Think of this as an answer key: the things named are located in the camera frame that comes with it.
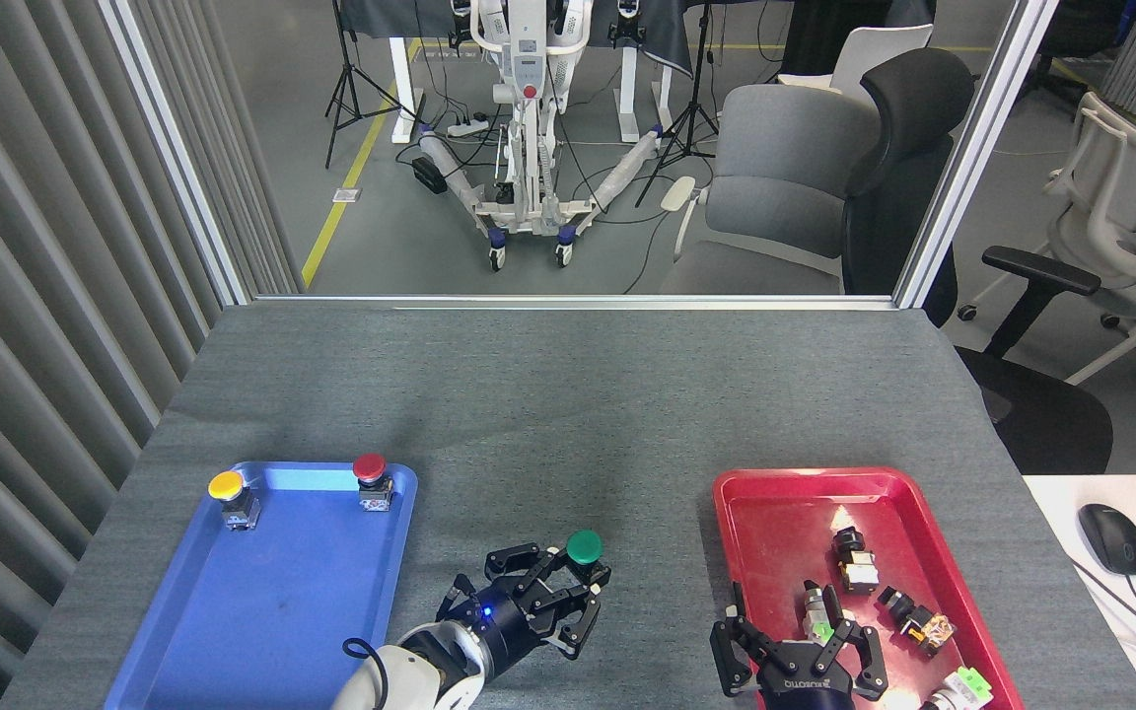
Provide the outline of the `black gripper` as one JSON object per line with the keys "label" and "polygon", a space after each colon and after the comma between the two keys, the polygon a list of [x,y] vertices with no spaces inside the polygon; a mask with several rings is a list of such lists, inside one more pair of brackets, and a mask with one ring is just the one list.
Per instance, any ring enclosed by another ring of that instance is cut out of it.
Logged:
{"label": "black gripper", "polygon": [[568,563],[578,583],[554,592],[548,579],[567,561],[563,549],[525,543],[488,554],[487,588],[456,583],[465,601],[448,611],[448,619],[479,638],[486,652],[486,680],[518,665],[541,643],[558,648],[568,660],[580,657],[601,609],[599,594],[612,570],[604,563]]}
{"label": "black gripper", "polygon": [[[833,586],[821,588],[826,623],[832,634],[822,648],[811,641],[777,644],[747,619],[743,585],[732,584],[725,619],[709,632],[715,666],[727,698],[760,693],[763,709],[853,709],[852,693],[879,701],[888,691],[879,633],[847,617]],[[861,669],[852,677],[837,662],[844,644],[855,648]],[[817,657],[820,655],[820,674]]]}

